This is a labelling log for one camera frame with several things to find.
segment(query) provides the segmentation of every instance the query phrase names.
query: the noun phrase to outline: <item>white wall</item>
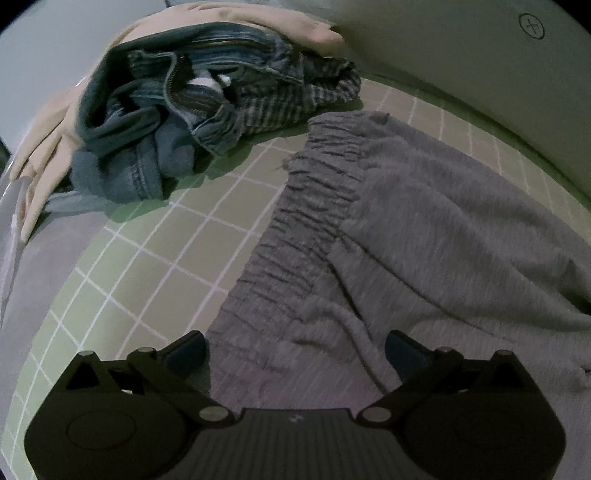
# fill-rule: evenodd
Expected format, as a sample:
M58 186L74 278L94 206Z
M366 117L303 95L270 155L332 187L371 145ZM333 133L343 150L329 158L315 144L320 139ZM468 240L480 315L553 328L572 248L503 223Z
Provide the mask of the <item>white wall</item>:
M74 86L109 40L163 0L41 0L0 35L0 137L14 151L35 112Z

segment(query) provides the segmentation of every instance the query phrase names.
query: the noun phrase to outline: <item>yellow cloth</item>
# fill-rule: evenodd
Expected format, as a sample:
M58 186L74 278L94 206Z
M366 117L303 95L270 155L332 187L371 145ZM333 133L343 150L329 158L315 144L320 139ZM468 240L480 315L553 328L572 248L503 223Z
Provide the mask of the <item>yellow cloth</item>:
M261 30L273 30L292 43L322 56L336 56L343 38L328 24L306 14L266 5L222 3L183 4L167 8L134 22L107 46L89 74L75 87L46 104L35 116L29 133L23 139L10 166L10 178L32 177L25 200L25 219L21 239L26 242L49 196L65 178L72 155L82 145L74 130L80 98L88 78L103 56L115 45L175 28L210 22L232 22Z

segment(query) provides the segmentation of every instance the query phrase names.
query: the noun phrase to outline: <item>pile of clothes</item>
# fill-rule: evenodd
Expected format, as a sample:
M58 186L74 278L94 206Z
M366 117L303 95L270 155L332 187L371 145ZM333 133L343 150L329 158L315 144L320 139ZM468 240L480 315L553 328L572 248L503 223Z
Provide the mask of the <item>pile of clothes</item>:
M162 199L243 135L357 98L342 37L263 5L184 4L118 35L85 79L39 112L10 166L30 179L21 240L40 213Z

